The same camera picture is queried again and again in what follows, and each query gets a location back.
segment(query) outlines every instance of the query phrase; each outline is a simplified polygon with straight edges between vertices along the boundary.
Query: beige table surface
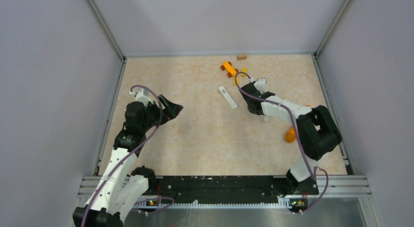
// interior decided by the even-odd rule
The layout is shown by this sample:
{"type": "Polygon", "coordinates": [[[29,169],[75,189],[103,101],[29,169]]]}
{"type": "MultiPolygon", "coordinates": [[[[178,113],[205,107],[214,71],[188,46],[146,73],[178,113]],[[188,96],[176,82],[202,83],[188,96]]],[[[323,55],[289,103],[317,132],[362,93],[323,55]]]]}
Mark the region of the beige table surface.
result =
{"type": "MultiPolygon", "coordinates": [[[[110,158],[134,98],[129,88],[142,84],[184,106],[143,147],[135,165],[157,175],[284,175],[300,155],[297,142],[284,141],[290,126],[277,118],[250,114],[232,79],[220,70],[224,61],[254,78],[265,77],[269,91],[297,104],[325,105],[310,55],[161,57],[128,59],[99,174],[110,158]],[[232,110],[217,88],[223,85],[238,104],[232,110]]],[[[241,84],[248,83],[246,77],[241,84]]],[[[346,174],[337,147],[320,161],[329,174],[346,174]]]]}

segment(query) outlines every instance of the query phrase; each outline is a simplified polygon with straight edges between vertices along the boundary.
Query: wall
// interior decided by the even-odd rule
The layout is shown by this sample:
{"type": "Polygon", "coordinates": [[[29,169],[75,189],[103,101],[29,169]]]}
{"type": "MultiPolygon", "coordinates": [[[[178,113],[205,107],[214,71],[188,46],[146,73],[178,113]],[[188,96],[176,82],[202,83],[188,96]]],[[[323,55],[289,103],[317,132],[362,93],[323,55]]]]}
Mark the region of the wall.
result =
{"type": "Polygon", "coordinates": [[[321,57],[357,173],[386,226],[413,226],[414,0],[355,0],[321,57]]]}
{"type": "Polygon", "coordinates": [[[95,0],[126,56],[311,53],[344,0],[95,0]]]}
{"type": "Polygon", "coordinates": [[[84,0],[0,0],[0,220],[68,226],[120,61],[84,0]]]}

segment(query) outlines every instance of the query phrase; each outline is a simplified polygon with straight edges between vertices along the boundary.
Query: yellow block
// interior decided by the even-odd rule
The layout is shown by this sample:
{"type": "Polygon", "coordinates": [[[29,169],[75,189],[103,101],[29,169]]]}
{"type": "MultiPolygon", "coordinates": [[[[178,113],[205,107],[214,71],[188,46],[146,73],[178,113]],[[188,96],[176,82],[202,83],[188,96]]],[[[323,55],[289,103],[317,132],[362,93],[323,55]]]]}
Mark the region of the yellow block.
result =
{"type": "Polygon", "coordinates": [[[236,79],[237,79],[237,83],[239,84],[239,77],[233,77],[233,85],[236,85],[236,79]]]}

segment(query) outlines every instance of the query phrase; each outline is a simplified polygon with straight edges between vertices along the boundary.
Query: yellow toy car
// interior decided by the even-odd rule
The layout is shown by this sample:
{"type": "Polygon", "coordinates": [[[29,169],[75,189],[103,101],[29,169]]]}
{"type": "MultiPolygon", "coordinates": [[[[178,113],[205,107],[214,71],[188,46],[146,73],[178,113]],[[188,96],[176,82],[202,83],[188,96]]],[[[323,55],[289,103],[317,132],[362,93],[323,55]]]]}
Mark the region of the yellow toy car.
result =
{"type": "Polygon", "coordinates": [[[220,66],[220,69],[223,70],[223,71],[224,70],[227,71],[227,77],[228,78],[234,77],[236,75],[236,73],[239,72],[239,70],[234,69],[231,66],[231,63],[230,62],[223,62],[223,65],[220,66]]]}

